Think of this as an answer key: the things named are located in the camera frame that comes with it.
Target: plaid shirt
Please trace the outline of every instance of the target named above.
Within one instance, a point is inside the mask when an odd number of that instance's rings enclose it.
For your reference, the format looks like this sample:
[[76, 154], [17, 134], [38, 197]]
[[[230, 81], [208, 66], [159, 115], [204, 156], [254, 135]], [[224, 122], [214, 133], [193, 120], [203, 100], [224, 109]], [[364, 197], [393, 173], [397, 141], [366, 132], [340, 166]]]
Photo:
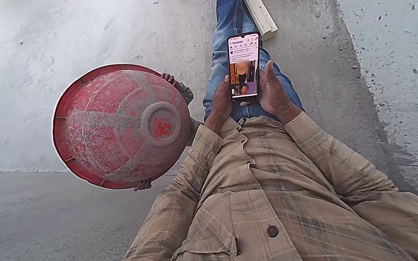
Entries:
[[125, 260], [418, 260], [418, 197], [304, 112], [204, 126]]

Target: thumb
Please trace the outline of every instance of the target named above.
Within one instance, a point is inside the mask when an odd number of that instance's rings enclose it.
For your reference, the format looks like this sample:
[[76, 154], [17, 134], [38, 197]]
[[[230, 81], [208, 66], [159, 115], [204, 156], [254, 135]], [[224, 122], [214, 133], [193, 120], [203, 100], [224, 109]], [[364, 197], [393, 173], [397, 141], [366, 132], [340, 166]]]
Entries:
[[224, 81], [222, 81], [220, 86], [224, 89], [226, 89], [230, 86], [230, 77], [228, 75], [225, 75]]
[[240, 103], [240, 106], [241, 107], [244, 107], [244, 106], [246, 106], [246, 105], [248, 105], [248, 104], [250, 104], [251, 102], [242, 102], [242, 103]]
[[278, 80], [274, 71], [274, 61], [270, 60], [266, 64], [266, 78], [270, 86], [278, 87], [282, 86], [282, 83]]

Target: jeans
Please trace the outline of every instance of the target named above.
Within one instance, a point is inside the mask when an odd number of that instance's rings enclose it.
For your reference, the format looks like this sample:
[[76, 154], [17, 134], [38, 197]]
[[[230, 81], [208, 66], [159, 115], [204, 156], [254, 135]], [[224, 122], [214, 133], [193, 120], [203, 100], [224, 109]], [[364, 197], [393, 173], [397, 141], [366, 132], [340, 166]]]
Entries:
[[[225, 75], [229, 74], [229, 62], [227, 55], [227, 39], [229, 36], [256, 31], [254, 22], [246, 13], [246, 7], [243, 0], [218, 0], [217, 1], [217, 28], [214, 32], [214, 41], [212, 43], [212, 73], [208, 80], [206, 88], [206, 97], [202, 101], [206, 107], [204, 121], [210, 114], [212, 107], [212, 98], [217, 86], [223, 81]], [[265, 70], [267, 62], [270, 60], [269, 53], [262, 48], [262, 42], [259, 56], [259, 67]], [[294, 90], [290, 79], [280, 72], [278, 66], [274, 63], [274, 72], [278, 80], [282, 83], [283, 90], [290, 100], [303, 110], [301, 100]], [[239, 103], [233, 104], [233, 110], [230, 114], [232, 119], [238, 122], [241, 118], [251, 118], [259, 116], [267, 116], [274, 120], [278, 120], [272, 114], [266, 112], [259, 104], [251, 103], [245, 107], [241, 107]]]

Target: shirt button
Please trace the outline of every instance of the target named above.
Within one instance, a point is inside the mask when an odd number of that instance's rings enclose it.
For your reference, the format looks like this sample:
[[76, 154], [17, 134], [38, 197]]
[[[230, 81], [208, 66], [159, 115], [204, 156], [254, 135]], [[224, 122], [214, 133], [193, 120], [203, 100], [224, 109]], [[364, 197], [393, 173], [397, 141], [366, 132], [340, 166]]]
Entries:
[[267, 228], [267, 234], [270, 237], [276, 237], [278, 235], [278, 228], [276, 226], [269, 226], [269, 228]]

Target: smartphone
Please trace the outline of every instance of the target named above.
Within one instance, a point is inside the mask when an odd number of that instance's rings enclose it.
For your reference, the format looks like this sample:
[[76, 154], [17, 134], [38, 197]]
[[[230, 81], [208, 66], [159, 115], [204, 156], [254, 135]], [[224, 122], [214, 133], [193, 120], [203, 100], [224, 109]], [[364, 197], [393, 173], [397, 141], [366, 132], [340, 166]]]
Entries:
[[260, 39], [259, 32], [237, 34], [227, 39], [234, 103], [257, 100]]

